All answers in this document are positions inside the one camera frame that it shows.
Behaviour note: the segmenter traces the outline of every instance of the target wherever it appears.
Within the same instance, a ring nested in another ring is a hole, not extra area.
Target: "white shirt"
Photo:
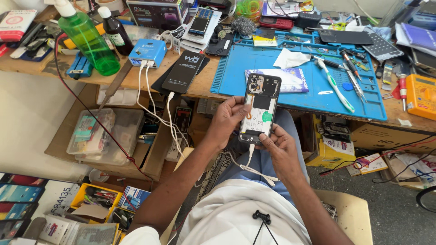
[[[271,188],[250,180],[226,180],[216,186],[191,210],[177,245],[252,245],[262,220],[253,219],[259,210],[269,214],[268,225],[279,245],[311,245],[297,209]],[[120,245],[160,245],[152,227],[128,234]],[[276,244],[263,225],[256,245]]]

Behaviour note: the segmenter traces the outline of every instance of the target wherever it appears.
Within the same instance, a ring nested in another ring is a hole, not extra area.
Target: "brown glass bottle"
[[[105,29],[112,44],[121,55],[128,56],[134,46],[129,36],[127,36],[123,24],[111,16],[108,7],[100,7],[98,11],[103,18],[103,29]]]

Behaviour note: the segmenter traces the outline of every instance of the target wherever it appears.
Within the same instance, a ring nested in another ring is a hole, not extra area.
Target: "man's left hand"
[[[251,105],[244,105],[243,96],[233,96],[217,109],[203,142],[212,144],[217,151],[224,149],[236,125],[251,111]]]

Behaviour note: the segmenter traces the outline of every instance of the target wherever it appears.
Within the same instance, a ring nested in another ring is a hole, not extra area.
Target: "yellow multimeter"
[[[412,74],[406,88],[407,112],[436,121],[436,79]]]

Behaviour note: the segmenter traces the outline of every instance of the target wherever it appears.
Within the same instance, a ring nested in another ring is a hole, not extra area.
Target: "white bottle cap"
[[[76,10],[68,0],[55,0],[54,7],[62,17],[70,17],[76,14]]]
[[[112,15],[108,7],[100,7],[99,14],[103,19],[109,18]]]

